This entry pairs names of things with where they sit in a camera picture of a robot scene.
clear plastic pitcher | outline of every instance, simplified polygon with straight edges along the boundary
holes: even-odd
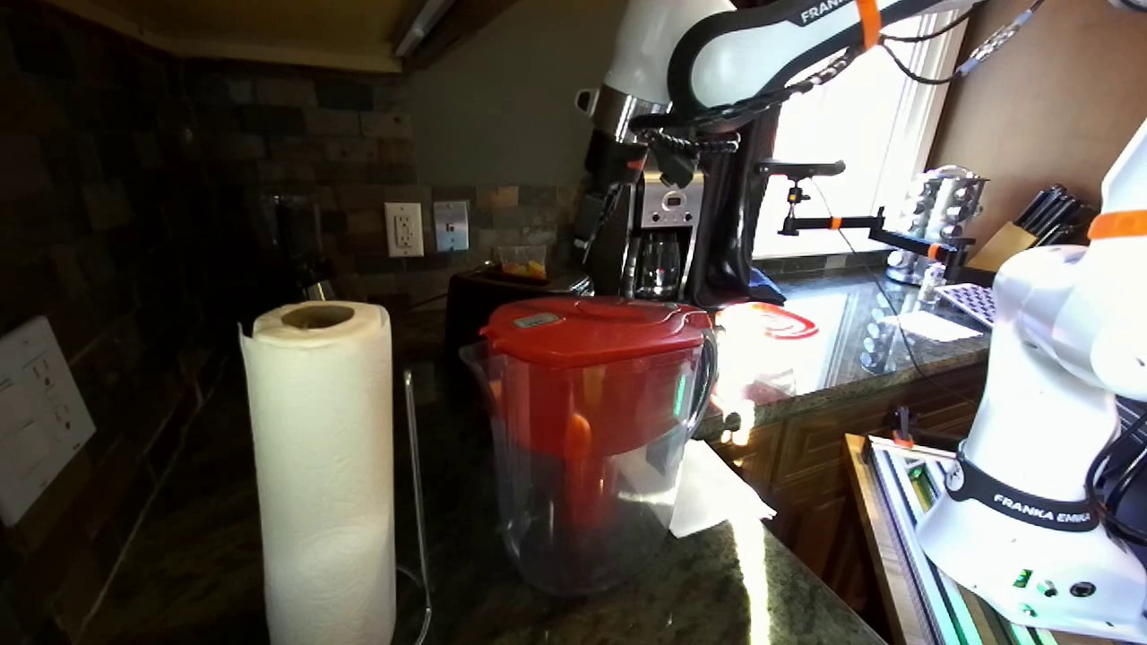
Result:
[[[483,327],[504,536],[549,595],[613,589],[668,536],[715,378],[715,323],[652,302],[536,296]]]

cabinet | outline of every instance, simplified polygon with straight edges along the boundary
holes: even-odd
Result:
[[[973,427],[981,384],[987,366],[973,363],[768,405],[751,444],[722,444],[722,456],[780,507],[771,530],[861,615],[883,623],[839,444],[848,432],[894,430],[899,405],[922,440],[955,444]]]

paper towel roll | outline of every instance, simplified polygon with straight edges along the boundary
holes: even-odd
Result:
[[[394,633],[392,315],[305,302],[242,338],[277,645]]]

window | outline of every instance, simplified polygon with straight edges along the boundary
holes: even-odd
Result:
[[[922,37],[950,25],[958,15],[924,15],[895,21],[885,32]],[[899,59],[918,76],[950,76],[962,55],[965,25],[929,44],[894,44]],[[910,186],[924,173],[934,133],[948,86],[909,80],[885,51],[861,55],[827,86],[793,98],[782,108],[780,160],[848,160],[844,174],[807,179],[812,199],[795,216],[875,216],[885,206],[888,224],[909,216]],[[812,230],[780,235],[786,217],[788,179],[775,174],[763,194],[752,259],[875,252],[864,230]]]

red lid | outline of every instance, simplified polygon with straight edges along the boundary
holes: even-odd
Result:
[[[531,296],[495,307],[492,353],[549,366],[600,366],[704,345],[704,307],[613,296]]]

